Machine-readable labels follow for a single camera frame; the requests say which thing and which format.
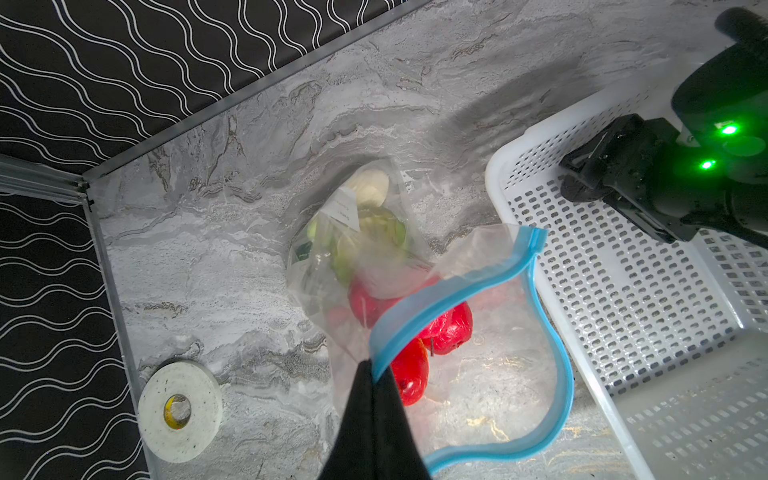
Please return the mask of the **clear blue-zip bag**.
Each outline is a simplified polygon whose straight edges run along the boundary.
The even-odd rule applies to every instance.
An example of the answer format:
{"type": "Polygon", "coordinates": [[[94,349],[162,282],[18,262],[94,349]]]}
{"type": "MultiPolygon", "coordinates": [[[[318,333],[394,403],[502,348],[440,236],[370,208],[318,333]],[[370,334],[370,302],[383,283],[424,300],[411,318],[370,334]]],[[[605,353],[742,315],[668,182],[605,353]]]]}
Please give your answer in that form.
{"type": "Polygon", "coordinates": [[[431,479],[553,443],[574,379],[536,292],[546,240],[497,223],[432,254],[387,160],[329,195],[295,236],[286,272],[329,342],[342,421],[323,478],[431,479]]]}

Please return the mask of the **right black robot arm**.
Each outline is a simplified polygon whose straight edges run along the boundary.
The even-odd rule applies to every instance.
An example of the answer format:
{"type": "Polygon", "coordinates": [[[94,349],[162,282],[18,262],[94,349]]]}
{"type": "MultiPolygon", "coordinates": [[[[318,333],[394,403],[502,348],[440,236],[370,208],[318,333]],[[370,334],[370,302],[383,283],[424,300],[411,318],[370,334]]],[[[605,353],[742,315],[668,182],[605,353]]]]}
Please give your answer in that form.
{"type": "Polygon", "coordinates": [[[731,8],[715,22],[733,45],[676,89],[681,120],[617,118],[564,156],[561,195],[603,201],[657,241],[701,229],[767,245],[767,21],[731,8]]]}

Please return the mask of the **red yellow toy mango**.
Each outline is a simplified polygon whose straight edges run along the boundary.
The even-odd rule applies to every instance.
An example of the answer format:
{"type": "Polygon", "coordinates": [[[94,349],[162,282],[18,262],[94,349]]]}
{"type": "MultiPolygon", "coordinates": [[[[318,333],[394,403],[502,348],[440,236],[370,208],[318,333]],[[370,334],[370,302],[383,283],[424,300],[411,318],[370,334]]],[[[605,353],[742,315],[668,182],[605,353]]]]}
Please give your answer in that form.
{"type": "Polygon", "coordinates": [[[390,367],[404,406],[417,403],[424,395],[429,378],[429,355],[421,339],[413,339],[396,356],[390,367]]]}

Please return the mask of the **green toy cabbage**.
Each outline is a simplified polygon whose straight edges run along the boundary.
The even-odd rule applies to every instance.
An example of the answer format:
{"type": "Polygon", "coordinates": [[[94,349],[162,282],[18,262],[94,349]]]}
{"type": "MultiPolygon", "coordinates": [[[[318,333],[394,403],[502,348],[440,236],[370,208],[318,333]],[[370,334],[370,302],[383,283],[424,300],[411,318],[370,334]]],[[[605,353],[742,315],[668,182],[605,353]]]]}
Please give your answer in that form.
{"type": "Polygon", "coordinates": [[[358,230],[333,221],[320,228],[319,214],[310,220],[306,233],[312,247],[303,286],[329,284],[331,272],[347,287],[363,267],[384,260],[400,262],[408,256],[408,227],[391,210],[363,207],[358,211],[358,220],[358,230]]]}

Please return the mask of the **small red toy apple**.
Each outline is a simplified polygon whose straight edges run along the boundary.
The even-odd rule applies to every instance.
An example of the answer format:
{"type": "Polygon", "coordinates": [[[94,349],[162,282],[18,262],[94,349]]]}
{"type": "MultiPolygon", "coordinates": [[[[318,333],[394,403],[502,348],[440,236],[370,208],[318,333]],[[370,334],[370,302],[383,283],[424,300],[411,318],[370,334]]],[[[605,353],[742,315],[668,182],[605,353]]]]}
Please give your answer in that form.
{"type": "Polygon", "coordinates": [[[463,302],[432,321],[420,334],[427,351],[447,355],[468,342],[473,334],[474,319],[467,302],[463,302]]]}

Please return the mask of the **red toy fruit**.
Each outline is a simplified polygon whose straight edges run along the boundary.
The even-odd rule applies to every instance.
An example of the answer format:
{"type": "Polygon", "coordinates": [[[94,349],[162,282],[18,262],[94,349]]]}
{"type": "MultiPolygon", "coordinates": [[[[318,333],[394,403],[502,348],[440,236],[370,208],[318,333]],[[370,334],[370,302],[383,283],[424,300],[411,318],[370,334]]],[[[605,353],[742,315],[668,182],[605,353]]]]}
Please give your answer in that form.
{"type": "Polygon", "coordinates": [[[401,300],[402,297],[374,297],[360,277],[355,277],[348,289],[348,303],[352,314],[367,329],[372,329],[382,315],[401,300]]]}

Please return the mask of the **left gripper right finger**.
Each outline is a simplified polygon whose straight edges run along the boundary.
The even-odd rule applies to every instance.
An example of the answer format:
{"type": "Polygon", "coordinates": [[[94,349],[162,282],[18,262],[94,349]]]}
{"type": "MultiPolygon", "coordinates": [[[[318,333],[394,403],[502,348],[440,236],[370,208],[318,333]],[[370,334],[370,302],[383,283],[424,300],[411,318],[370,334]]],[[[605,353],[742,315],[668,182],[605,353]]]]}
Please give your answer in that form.
{"type": "Polygon", "coordinates": [[[390,368],[373,385],[373,444],[376,479],[431,478],[413,439],[390,368]]]}

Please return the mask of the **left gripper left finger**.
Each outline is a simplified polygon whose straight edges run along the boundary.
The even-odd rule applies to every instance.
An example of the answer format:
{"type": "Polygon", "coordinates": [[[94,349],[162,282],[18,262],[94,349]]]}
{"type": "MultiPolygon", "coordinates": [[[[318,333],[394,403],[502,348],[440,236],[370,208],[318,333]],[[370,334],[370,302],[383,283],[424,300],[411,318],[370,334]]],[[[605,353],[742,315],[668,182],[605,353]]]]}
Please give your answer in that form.
{"type": "Polygon", "coordinates": [[[356,370],[340,429],[320,480],[374,479],[374,387],[371,362],[361,362],[356,370]]]}

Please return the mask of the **white toy radish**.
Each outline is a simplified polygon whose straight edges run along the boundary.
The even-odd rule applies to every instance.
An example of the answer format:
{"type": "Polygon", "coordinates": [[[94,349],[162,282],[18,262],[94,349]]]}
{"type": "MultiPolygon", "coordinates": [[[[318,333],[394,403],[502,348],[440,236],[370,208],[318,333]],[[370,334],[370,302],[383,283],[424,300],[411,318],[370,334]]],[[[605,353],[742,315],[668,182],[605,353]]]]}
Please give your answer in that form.
{"type": "Polygon", "coordinates": [[[389,192],[389,175],[379,169],[355,173],[344,184],[354,193],[358,207],[381,207],[389,192]]]}

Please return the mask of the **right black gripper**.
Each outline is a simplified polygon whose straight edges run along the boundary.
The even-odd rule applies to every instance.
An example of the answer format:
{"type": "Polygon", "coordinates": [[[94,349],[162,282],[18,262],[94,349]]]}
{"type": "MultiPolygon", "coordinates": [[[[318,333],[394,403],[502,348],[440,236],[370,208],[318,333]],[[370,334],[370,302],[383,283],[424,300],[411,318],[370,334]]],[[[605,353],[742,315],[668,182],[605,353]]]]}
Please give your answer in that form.
{"type": "Polygon", "coordinates": [[[702,148],[677,142],[663,119],[622,116],[566,154],[561,195],[602,201],[657,241],[687,242],[726,223],[724,165],[702,148]]]}

